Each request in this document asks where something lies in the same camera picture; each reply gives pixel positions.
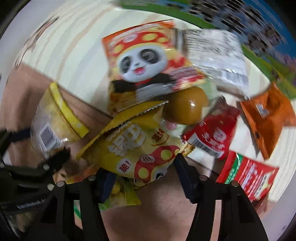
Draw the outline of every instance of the striped surface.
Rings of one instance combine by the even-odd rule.
[[[108,63],[101,39],[121,29],[157,20],[174,19],[169,16],[122,9],[107,0],[68,0],[50,17],[58,19],[51,24],[24,54],[22,62],[56,80],[68,91],[107,112]],[[182,20],[176,20],[178,28],[197,28]],[[268,79],[248,59],[247,73],[251,95],[258,94],[268,84]],[[236,105],[237,98],[225,94],[227,102]],[[269,200],[277,201],[289,184],[296,165],[295,132],[284,128],[280,140],[269,161],[280,166]],[[241,118],[231,149],[250,158],[263,160],[256,155],[249,128]],[[195,150],[191,158],[211,169],[219,169],[222,163],[200,150]]]

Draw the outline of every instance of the panda face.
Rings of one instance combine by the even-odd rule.
[[[146,45],[131,49],[117,60],[123,79],[137,83],[156,76],[166,69],[168,59],[163,48]]]

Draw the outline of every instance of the panda arm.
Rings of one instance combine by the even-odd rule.
[[[112,84],[114,93],[125,93],[136,90],[136,85],[134,83],[129,83],[125,80],[114,80],[112,81]]]
[[[160,73],[152,77],[149,84],[169,84],[175,82],[176,80],[170,77],[168,74]]]

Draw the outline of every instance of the yellow stripe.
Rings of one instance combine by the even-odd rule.
[[[52,83],[50,84],[49,89],[56,105],[58,106],[59,110],[61,111],[67,122],[80,136],[80,138],[83,138],[89,132],[88,128],[80,120],[77,119],[77,117],[68,107],[67,103],[63,100],[59,92],[58,85],[56,83]]]

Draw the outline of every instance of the panda mouth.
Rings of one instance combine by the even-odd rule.
[[[145,73],[145,67],[140,67],[140,68],[134,69],[133,72],[136,75],[143,74],[143,73]]]

